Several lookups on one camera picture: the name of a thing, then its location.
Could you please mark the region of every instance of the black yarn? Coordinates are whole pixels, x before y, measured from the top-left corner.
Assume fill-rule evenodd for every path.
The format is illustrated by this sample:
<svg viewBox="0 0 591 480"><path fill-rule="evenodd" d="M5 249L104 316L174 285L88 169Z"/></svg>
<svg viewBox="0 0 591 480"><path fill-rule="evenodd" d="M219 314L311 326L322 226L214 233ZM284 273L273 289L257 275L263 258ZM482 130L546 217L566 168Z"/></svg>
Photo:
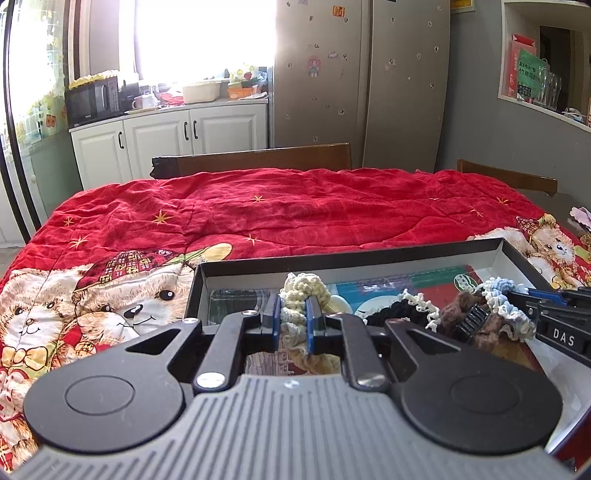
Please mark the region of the black yarn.
<svg viewBox="0 0 591 480"><path fill-rule="evenodd" d="M421 327L426 327L429 323L427 319L428 312L418 312L416 305L410 305L408 300L395 301L389 307L376 312L367 317L367 325L374 327L383 327L386 320L409 318L411 322Z"/></svg>

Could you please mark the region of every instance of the gray wall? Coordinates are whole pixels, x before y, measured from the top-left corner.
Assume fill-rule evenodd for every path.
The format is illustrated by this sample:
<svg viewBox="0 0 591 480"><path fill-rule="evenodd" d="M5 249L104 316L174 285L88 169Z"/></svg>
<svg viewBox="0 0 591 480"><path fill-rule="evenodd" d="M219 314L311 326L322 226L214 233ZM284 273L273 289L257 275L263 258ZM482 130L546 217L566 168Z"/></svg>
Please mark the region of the gray wall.
<svg viewBox="0 0 591 480"><path fill-rule="evenodd" d="M91 1L88 43L90 74L119 69L119 0Z"/></svg>
<svg viewBox="0 0 591 480"><path fill-rule="evenodd" d="M591 133L497 98L501 0L477 0L452 15L449 79L436 170L458 158L558 179L558 189L591 206Z"/></svg>

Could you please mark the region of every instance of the red quilt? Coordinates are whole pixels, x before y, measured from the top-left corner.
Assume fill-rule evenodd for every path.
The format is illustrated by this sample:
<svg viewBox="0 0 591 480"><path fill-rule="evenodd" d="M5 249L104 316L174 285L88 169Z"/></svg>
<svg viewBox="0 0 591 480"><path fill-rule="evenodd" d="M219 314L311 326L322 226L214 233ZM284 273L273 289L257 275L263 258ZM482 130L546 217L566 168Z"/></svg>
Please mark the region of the red quilt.
<svg viewBox="0 0 591 480"><path fill-rule="evenodd" d="M35 449L22 416L31 383L182 318L200 261L463 241L498 228L517 245L525 239L550 281L587 283L588 254L575 239L523 195L475 174L268 168L81 192L0 284L0 463L10 471Z"/></svg>

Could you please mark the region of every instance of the plastic container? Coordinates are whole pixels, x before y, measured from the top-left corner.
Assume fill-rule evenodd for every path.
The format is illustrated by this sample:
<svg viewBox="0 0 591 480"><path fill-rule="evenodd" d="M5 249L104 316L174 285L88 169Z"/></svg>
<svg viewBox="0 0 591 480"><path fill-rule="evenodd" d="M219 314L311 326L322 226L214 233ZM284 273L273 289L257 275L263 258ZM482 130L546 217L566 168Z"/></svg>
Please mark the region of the plastic container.
<svg viewBox="0 0 591 480"><path fill-rule="evenodd" d="M185 103L213 102L220 96L222 79L204 80L183 86Z"/></svg>

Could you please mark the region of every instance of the cartoon bear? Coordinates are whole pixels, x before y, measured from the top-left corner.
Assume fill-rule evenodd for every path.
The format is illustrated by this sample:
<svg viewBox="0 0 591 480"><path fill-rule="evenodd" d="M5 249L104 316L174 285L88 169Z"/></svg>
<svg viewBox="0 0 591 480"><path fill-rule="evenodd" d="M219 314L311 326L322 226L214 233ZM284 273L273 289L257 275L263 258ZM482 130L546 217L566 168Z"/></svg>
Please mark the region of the cartoon bear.
<svg viewBox="0 0 591 480"><path fill-rule="evenodd" d="M591 283L590 272L576 262L573 242L553 216L545 214L539 220L517 217L517 224L519 228L495 228L468 240L506 239L554 288L577 288Z"/></svg>
<svg viewBox="0 0 591 480"><path fill-rule="evenodd" d="M182 319L197 264L223 260L231 250L217 244L187 254L128 251L94 264L72 295L82 340L114 345Z"/></svg>
<svg viewBox="0 0 591 480"><path fill-rule="evenodd" d="M33 381L58 361L59 337L75 324L72 292L87 268L15 270L0 294L0 436L12 468L35 451L22 402Z"/></svg>

